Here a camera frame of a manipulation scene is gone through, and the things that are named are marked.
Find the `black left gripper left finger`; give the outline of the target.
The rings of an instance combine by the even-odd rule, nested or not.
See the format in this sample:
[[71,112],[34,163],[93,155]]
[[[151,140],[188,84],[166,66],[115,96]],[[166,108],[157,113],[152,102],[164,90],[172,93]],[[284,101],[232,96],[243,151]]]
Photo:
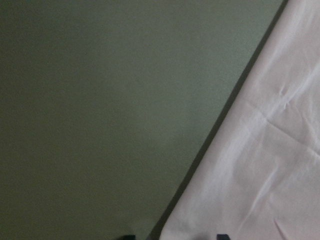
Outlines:
[[124,235],[121,240],[136,240],[135,235]]

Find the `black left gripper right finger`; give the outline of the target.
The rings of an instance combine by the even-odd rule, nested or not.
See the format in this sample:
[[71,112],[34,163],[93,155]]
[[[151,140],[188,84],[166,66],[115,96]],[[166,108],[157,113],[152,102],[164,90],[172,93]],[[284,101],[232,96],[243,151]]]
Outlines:
[[217,234],[216,240],[230,240],[230,237],[228,234]]

